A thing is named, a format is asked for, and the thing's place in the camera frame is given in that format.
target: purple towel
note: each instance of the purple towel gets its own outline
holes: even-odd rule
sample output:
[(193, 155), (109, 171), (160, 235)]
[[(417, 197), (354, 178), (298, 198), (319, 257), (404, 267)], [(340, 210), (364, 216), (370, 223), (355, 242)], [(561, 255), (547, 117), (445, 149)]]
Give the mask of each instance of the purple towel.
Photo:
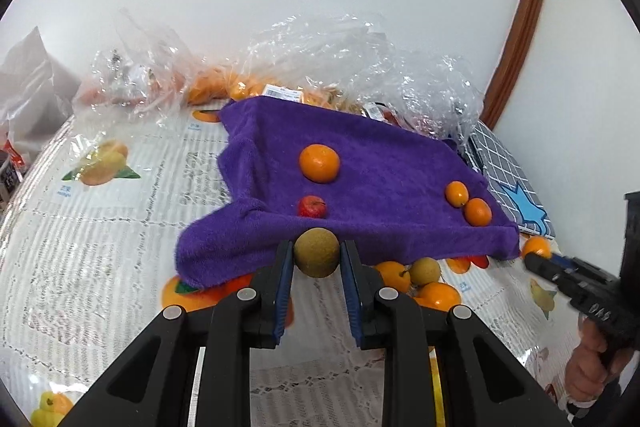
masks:
[[(443, 142), (361, 116), (258, 96), (220, 111), (229, 133), (218, 158), (233, 202), (187, 227), (176, 249), (180, 277), (211, 287), (273, 261), (276, 245), (313, 227), (354, 239), (363, 263), (420, 257), (518, 254), (518, 230)], [(298, 167), (312, 143), (340, 156), (335, 182), (316, 184)], [(493, 213), (488, 227), (472, 227), (445, 200), (449, 182), (462, 181), (471, 198)], [(297, 217), (298, 201), (320, 196), (326, 219)]]

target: human hand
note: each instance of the human hand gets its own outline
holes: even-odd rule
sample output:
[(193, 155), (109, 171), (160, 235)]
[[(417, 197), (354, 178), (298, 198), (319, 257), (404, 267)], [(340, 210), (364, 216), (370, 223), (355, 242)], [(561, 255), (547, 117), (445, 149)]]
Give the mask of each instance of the human hand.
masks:
[(580, 335), (580, 345), (566, 365), (564, 385), (574, 400), (585, 402), (597, 399), (604, 386), (620, 375), (631, 360), (633, 349), (618, 350), (609, 367), (605, 368), (599, 354), (607, 350), (607, 341), (596, 324), (586, 319)]

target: blue gripper pad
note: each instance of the blue gripper pad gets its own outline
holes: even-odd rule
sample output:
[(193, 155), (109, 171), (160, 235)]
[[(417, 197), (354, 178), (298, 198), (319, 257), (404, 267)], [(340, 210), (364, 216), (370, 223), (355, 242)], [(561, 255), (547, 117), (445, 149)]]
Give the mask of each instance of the blue gripper pad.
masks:
[(273, 340), (280, 344), (284, 334), (284, 326), (287, 321), (287, 309), (289, 307), (289, 293), (291, 291), (291, 279), (293, 277), (293, 243), (289, 243), (287, 254), (282, 264), (282, 271), (278, 289), (276, 291), (275, 309), (273, 319)]
[(351, 261), (344, 243), (340, 244), (340, 275), (342, 276), (342, 289), (344, 301), (347, 304), (351, 335), (360, 347), (362, 342), (362, 314), (360, 310), (360, 297), (356, 288), (356, 280), (351, 267)]

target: small red apple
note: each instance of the small red apple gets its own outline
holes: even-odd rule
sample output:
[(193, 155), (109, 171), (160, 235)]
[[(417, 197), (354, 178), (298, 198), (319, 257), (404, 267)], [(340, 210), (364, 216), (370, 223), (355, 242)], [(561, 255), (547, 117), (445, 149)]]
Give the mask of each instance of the small red apple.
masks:
[(322, 218), (326, 216), (326, 203), (318, 196), (305, 196), (298, 202), (298, 215)]

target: plastic bag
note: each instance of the plastic bag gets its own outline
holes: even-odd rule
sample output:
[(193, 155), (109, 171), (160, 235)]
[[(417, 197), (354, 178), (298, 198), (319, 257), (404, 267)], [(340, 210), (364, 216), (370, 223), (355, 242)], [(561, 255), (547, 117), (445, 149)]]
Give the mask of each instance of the plastic bag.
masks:
[(226, 85), (234, 100), (270, 94), (462, 146), (482, 111), (482, 95), (470, 78), (462, 58), (396, 49), (380, 18), (290, 17), (257, 34), (235, 62), (203, 78), (198, 94), (208, 85), (217, 93), (211, 98), (223, 97)]
[(94, 186), (140, 178), (127, 163), (134, 136), (171, 134), (188, 84), (202, 64), (170, 28), (116, 19), (119, 50), (98, 52), (73, 100), (74, 165), (63, 181)]
[(163, 126), (179, 110), (197, 60), (169, 28), (144, 29), (125, 11), (116, 27), (122, 49), (95, 55), (92, 73), (74, 98), (74, 113), (87, 120)]
[(71, 115), (78, 81), (53, 61), (34, 28), (0, 66), (0, 148), (24, 170)]

